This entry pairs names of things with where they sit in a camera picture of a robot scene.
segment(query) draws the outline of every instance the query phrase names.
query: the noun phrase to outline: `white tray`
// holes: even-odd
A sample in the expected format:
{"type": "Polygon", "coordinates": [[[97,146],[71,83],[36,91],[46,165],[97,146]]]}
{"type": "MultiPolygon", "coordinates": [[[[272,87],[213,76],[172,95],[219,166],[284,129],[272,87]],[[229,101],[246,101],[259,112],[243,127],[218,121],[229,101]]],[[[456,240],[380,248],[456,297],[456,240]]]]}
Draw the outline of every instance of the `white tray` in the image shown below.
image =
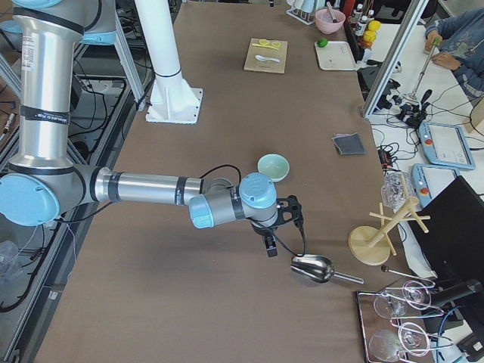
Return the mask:
{"type": "Polygon", "coordinates": [[[356,70],[355,59],[347,42],[329,41],[324,48],[315,42],[318,64],[322,70],[356,70]]]}

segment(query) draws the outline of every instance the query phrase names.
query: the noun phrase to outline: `blue shirt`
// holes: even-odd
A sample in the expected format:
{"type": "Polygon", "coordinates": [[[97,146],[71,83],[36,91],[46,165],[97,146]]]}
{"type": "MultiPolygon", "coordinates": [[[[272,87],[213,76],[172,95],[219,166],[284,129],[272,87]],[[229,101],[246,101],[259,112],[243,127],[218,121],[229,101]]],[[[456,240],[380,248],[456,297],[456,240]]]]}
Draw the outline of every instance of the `blue shirt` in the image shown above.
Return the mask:
{"type": "Polygon", "coordinates": [[[484,8],[447,19],[429,26],[425,36],[436,30],[444,39],[440,51],[451,54],[461,62],[453,74],[467,97],[484,95],[484,8]]]}

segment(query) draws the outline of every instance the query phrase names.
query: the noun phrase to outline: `white spoon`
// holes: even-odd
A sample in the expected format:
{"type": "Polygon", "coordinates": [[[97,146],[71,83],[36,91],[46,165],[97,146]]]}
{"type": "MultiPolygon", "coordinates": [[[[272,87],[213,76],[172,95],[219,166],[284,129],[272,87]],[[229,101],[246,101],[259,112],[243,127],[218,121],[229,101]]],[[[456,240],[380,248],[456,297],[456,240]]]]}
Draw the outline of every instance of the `white spoon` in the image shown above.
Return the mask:
{"type": "Polygon", "coordinates": [[[276,62],[276,63],[280,63],[281,60],[279,58],[271,58],[271,57],[264,57],[263,55],[256,55],[256,59],[258,61],[261,61],[261,62],[265,62],[265,61],[273,61],[273,62],[276,62]]]}

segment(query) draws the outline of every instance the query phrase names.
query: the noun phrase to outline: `person's hand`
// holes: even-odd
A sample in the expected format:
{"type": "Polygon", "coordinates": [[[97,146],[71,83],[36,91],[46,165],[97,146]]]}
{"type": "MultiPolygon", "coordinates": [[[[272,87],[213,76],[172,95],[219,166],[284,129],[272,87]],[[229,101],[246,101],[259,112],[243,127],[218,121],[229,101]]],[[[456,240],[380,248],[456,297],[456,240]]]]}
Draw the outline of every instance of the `person's hand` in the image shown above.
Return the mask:
{"type": "Polygon", "coordinates": [[[433,41],[436,40],[436,38],[440,38],[439,42],[442,41],[442,36],[436,30],[432,30],[427,34],[427,41],[425,42],[426,51],[430,51],[432,49],[433,41]]]}
{"type": "Polygon", "coordinates": [[[461,66],[461,62],[452,57],[449,53],[438,53],[432,57],[432,62],[438,66],[455,71],[461,66]]]}

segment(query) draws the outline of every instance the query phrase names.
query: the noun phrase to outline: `light blue joint cap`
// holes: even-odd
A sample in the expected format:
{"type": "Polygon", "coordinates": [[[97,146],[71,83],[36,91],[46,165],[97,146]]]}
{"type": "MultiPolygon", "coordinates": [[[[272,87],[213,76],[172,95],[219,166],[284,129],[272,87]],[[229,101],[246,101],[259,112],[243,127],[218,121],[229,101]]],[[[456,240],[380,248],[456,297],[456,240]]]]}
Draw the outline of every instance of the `light blue joint cap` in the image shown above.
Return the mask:
{"type": "Polygon", "coordinates": [[[59,215],[54,192],[30,175],[12,173],[0,179],[0,213],[18,225],[41,225],[59,215]]]}
{"type": "Polygon", "coordinates": [[[50,8],[61,1],[62,0],[13,0],[12,2],[27,9],[43,9],[50,8]]]}
{"type": "Polygon", "coordinates": [[[81,39],[82,44],[113,45],[116,43],[116,31],[105,33],[85,33],[81,39]]]}
{"type": "Polygon", "coordinates": [[[215,225],[212,210],[204,195],[197,195],[188,203],[190,218],[196,228],[211,228],[215,225]]]}
{"type": "Polygon", "coordinates": [[[274,182],[261,172],[253,172],[242,179],[239,193],[245,204],[256,209],[269,208],[278,197],[274,182]]]}
{"type": "Polygon", "coordinates": [[[2,21],[0,29],[7,33],[22,34],[22,27],[15,20],[2,21]]]}

